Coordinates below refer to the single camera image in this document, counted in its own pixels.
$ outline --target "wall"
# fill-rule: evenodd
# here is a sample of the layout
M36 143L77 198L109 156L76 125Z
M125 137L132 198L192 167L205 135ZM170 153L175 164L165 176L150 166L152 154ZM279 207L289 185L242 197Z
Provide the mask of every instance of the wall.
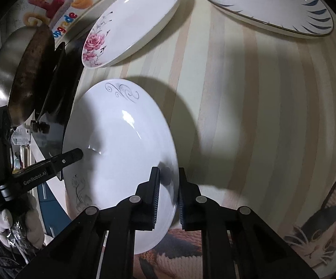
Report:
M6 32L22 26L48 24L61 38L83 13L99 0L18 0L6 16Z

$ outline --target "cabinet handle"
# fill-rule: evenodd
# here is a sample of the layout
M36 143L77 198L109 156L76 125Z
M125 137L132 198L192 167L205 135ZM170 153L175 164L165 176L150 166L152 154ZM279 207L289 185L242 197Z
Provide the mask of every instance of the cabinet handle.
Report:
M50 232L51 232L51 234L52 234L52 237L54 238L56 235L54 234L54 229L53 229L53 227L50 226L49 229L50 229Z
M41 184L41 185L43 187L43 197L44 197L44 200L46 200L47 199L47 190L45 188L45 184Z

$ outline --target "grey swirl pattern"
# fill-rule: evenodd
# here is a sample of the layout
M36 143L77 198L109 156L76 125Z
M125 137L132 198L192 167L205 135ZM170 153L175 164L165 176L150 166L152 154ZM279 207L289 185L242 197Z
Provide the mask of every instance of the grey swirl pattern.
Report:
M93 205L92 199L87 195L87 183L82 177L75 175L72 178L72 187L76 193L76 213L79 215L87 207Z
M108 92L115 93L116 97L124 97L126 100L130 100L135 103L137 99L140 98L140 95L137 91L132 91L127 85L117 83L113 85L111 83L106 83L105 88Z

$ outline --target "cat whiskers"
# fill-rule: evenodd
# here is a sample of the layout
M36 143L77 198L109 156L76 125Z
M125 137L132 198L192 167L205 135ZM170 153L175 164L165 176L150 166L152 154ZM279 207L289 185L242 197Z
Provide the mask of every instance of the cat whiskers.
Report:
M308 238L306 237L305 233L303 232L303 230L301 230L301 228L297 225L293 225L293 228L296 229L297 231L299 231L301 233L301 235L304 237L305 239L305 244L309 243Z
M327 261L325 261L323 258L320 258L320 260L321 260L325 265L327 265Z
M300 247L300 248L302 248L302 249L304 248L301 244L295 243L295 242L290 241L290 240L285 240L285 242L288 243L288 244L291 244L291 245L293 245L293 246Z
M298 242L300 242L300 244L307 245L307 243L306 243L306 242L302 241L300 238L298 238L298 237L297 237L297 236L295 236L295 235L285 235L285 238L286 238L286 237L293 238L293 239L297 240Z

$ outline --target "plate with blue leaf pattern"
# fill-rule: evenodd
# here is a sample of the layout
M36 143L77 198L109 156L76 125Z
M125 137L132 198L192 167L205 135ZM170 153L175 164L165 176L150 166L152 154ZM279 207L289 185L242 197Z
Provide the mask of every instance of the plate with blue leaf pattern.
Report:
M326 36L334 24L322 0L208 0L258 27L296 37Z

